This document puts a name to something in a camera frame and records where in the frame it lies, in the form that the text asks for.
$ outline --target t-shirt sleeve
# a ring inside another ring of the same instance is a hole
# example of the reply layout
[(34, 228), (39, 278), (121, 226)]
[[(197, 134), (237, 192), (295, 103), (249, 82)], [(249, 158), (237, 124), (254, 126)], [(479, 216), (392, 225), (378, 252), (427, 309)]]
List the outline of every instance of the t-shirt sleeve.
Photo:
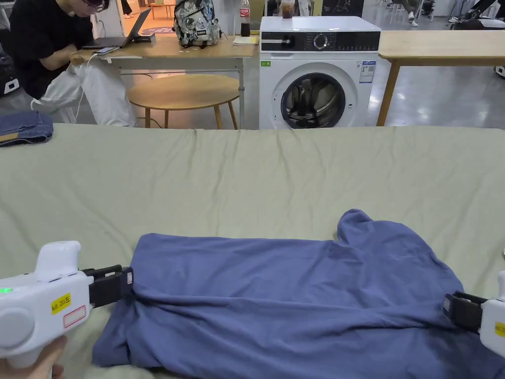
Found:
[(9, 20), (12, 46), (19, 58), (37, 60), (47, 58), (55, 52), (49, 36), (32, 10), (14, 7)]

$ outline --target white pants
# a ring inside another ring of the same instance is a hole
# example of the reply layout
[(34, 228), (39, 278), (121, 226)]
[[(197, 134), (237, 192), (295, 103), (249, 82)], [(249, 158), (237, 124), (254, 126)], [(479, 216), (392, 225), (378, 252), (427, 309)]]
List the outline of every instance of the white pants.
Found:
[(77, 105), (82, 91), (98, 125), (137, 126), (137, 117), (119, 72), (98, 59), (68, 66), (50, 83), (44, 96), (32, 101), (31, 108), (47, 113)]

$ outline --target wooden desk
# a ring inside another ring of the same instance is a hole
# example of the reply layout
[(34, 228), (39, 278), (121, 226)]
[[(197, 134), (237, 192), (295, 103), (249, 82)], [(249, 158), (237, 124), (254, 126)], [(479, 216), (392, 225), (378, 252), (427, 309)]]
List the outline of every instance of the wooden desk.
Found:
[(379, 56), (391, 62), (377, 120), (384, 126), (401, 66), (503, 66), (505, 31), (383, 31)]
[[(155, 45), (130, 44), (104, 57), (123, 70), (186, 70), (196, 72), (233, 71), (239, 77), (240, 128), (244, 128), (244, 69), (243, 59), (254, 57), (258, 45), (234, 45), (234, 37), (221, 40), (215, 46), (183, 49), (174, 37), (158, 38)], [(72, 56), (72, 63), (87, 62), (93, 50), (79, 50)]]

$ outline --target wooden table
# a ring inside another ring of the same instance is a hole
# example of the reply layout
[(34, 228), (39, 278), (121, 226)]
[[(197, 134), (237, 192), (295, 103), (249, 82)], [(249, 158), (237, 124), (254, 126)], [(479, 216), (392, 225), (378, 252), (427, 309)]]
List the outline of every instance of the wooden table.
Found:
[[(158, 38), (156, 44), (132, 43), (100, 59), (107, 60), (123, 70), (186, 70), (196, 72), (238, 72), (240, 128), (244, 128), (244, 68), (243, 59), (254, 57), (258, 45), (234, 45), (234, 37), (221, 40), (215, 46), (183, 49), (174, 37)], [(80, 64), (91, 58), (93, 50), (79, 50), (72, 63)]]
[(156, 4), (156, 3), (151, 3), (150, 6), (151, 6), (151, 14), (153, 15), (153, 20), (155, 19), (155, 10), (154, 10), (154, 8), (165, 7), (165, 11), (167, 11), (167, 18), (168, 18), (168, 9), (170, 7), (174, 7), (174, 11), (175, 11), (175, 4)]
[(379, 56), (391, 62), (377, 120), (384, 126), (401, 66), (503, 66), (505, 31), (383, 31)]
[(227, 103), (233, 127), (237, 129), (231, 104), (237, 97), (238, 80), (219, 75), (170, 75), (128, 90), (130, 102), (145, 108), (146, 128), (150, 128), (151, 109), (165, 111), (165, 128), (168, 128), (169, 111), (214, 108), (218, 129), (222, 129), (219, 106)]

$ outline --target white label sticker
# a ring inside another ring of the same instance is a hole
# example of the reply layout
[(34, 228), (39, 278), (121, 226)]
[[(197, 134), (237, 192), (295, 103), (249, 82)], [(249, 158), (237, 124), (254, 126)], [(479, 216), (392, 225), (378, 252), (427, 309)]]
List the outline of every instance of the white label sticker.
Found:
[(69, 326), (75, 324), (77, 321), (82, 320), (86, 317), (86, 307), (77, 308), (75, 311), (66, 314), (63, 317), (63, 327), (68, 328)]
[(374, 78), (375, 61), (363, 61), (361, 65), (360, 83), (371, 83)]

